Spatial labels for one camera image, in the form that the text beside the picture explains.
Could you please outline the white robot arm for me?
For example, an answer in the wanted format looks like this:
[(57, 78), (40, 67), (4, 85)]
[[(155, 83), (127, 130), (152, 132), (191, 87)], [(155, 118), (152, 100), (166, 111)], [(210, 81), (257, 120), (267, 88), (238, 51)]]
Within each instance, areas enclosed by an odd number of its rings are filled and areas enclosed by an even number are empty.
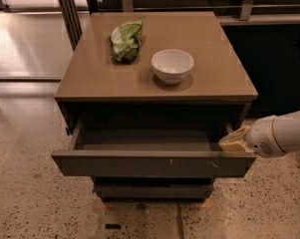
[(270, 158), (300, 153), (300, 111), (256, 120), (229, 133), (218, 144), (224, 151), (243, 151)]

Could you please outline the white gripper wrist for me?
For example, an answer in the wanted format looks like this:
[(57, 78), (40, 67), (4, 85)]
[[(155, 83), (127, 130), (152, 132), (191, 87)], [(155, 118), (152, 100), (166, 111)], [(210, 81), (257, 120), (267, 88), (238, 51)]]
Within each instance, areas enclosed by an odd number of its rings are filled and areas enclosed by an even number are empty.
[(229, 133), (219, 142), (226, 152), (252, 153), (262, 157), (283, 156), (285, 151), (278, 145), (273, 131), (276, 116), (257, 119), (251, 126), (243, 126)]

